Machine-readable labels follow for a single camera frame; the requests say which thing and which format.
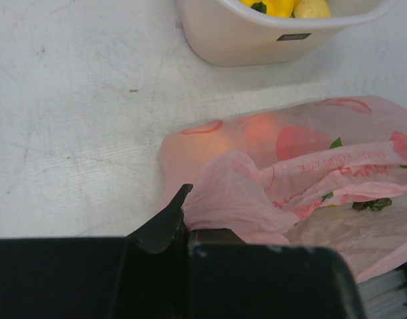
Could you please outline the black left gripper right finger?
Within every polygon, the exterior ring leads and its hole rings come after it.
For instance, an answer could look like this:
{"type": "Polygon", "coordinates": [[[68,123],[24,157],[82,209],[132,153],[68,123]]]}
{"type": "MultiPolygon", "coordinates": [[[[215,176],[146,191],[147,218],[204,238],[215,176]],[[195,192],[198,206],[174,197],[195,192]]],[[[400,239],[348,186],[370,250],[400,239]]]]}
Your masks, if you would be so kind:
{"type": "Polygon", "coordinates": [[[187,248],[188,318],[366,318],[332,249],[251,245],[230,229],[192,231],[187,248]]]}

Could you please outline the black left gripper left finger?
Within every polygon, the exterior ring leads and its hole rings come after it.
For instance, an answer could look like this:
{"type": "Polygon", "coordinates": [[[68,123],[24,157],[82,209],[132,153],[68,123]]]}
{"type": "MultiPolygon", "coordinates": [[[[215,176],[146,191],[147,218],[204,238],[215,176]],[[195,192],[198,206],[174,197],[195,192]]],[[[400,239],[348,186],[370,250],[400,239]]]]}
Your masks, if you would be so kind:
{"type": "Polygon", "coordinates": [[[155,308],[146,296],[176,275],[191,189],[125,237],[0,239],[0,318],[126,318],[155,308]]]}

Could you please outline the pink plastic bag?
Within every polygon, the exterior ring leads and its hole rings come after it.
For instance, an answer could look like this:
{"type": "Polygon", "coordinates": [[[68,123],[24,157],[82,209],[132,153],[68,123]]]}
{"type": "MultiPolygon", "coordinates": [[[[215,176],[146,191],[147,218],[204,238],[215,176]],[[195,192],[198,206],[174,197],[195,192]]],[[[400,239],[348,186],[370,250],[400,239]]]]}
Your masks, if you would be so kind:
{"type": "Polygon", "coordinates": [[[329,98],[169,134],[161,206],[250,244],[324,246],[358,282],[407,262],[407,109],[329,98]]]}

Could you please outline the white plastic fruit basket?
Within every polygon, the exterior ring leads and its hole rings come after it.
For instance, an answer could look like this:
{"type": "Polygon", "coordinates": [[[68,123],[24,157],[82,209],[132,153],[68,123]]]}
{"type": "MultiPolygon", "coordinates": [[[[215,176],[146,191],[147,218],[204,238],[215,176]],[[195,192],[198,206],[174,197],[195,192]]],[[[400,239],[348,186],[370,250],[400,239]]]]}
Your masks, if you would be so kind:
{"type": "Polygon", "coordinates": [[[347,27],[385,16],[395,1],[330,1],[326,19],[269,17],[239,1],[177,1],[185,38],[216,66],[251,66],[297,60],[347,27]]]}

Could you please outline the yellow bell pepper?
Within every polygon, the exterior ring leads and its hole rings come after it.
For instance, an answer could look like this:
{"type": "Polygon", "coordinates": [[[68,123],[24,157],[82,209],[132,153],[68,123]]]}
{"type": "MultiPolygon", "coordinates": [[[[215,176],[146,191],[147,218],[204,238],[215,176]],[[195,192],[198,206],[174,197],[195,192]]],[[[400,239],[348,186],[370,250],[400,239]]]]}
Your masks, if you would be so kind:
{"type": "Polygon", "coordinates": [[[290,18],[298,1],[295,0],[240,0],[240,2],[271,17],[290,18]]]}

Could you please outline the pale yellow pear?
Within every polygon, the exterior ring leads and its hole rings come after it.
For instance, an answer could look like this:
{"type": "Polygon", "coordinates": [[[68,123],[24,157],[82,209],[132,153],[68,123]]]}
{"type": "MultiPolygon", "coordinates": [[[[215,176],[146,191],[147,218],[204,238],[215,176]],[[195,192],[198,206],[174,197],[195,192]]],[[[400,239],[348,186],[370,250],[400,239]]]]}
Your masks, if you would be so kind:
{"type": "Polygon", "coordinates": [[[295,2],[292,17],[296,19],[331,18],[331,10],[325,0],[300,0],[295,2]]]}

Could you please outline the aluminium front rail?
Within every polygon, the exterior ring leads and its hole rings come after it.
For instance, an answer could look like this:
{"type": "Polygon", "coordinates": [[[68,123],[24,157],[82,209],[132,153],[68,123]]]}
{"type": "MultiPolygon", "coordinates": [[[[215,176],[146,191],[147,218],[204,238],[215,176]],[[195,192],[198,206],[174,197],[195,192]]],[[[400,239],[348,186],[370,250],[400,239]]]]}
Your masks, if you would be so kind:
{"type": "Polygon", "coordinates": [[[357,286],[367,318],[407,319],[407,263],[357,286]]]}

